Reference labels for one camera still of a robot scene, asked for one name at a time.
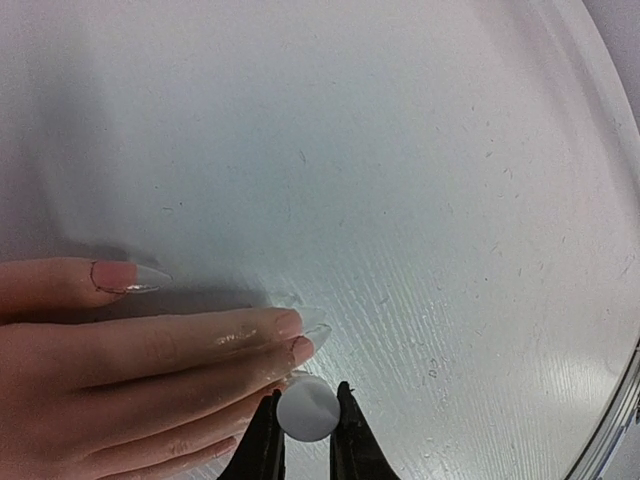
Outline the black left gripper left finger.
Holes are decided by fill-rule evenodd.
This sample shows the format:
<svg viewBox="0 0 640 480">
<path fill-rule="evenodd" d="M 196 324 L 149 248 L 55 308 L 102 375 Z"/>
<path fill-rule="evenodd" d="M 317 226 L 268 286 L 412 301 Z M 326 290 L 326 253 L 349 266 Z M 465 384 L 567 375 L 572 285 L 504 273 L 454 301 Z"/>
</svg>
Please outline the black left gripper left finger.
<svg viewBox="0 0 640 480">
<path fill-rule="evenodd" d="M 277 420 L 282 396 L 274 390 L 265 396 L 219 480 L 283 480 L 285 478 L 284 431 Z"/>
</svg>

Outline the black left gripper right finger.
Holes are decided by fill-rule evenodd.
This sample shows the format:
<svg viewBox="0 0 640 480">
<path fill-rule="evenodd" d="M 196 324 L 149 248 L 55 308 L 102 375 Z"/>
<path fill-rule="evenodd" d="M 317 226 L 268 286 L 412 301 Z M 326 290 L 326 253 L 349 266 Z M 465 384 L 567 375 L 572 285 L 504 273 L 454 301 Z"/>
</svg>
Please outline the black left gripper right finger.
<svg viewBox="0 0 640 480">
<path fill-rule="evenodd" d="M 330 436 L 331 480 L 399 480 L 347 381 L 337 388 L 340 420 Z"/>
</svg>

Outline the white nail polish cap brush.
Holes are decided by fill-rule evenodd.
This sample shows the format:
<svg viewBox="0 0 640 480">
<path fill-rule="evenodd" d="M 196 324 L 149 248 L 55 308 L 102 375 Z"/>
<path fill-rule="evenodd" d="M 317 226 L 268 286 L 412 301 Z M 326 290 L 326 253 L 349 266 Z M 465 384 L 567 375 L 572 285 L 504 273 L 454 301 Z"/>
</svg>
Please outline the white nail polish cap brush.
<svg viewBox="0 0 640 480">
<path fill-rule="evenodd" d="M 321 377 L 294 371 L 276 407 L 284 433 L 304 443 L 329 437 L 339 424 L 341 407 L 331 386 Z"/>
</svg>

